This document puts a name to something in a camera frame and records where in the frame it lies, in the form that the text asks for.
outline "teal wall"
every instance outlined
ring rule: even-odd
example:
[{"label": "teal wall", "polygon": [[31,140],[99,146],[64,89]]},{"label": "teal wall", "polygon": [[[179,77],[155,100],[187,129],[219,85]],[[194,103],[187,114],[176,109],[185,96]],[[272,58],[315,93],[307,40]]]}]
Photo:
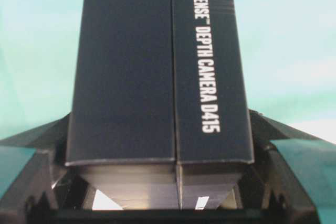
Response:
[{"label": "teal wall", "polygon": [[[71,109],[83,0],[0,0],[0,139]],[[250,108],[336,140],[336,1],[235,0]]]}]

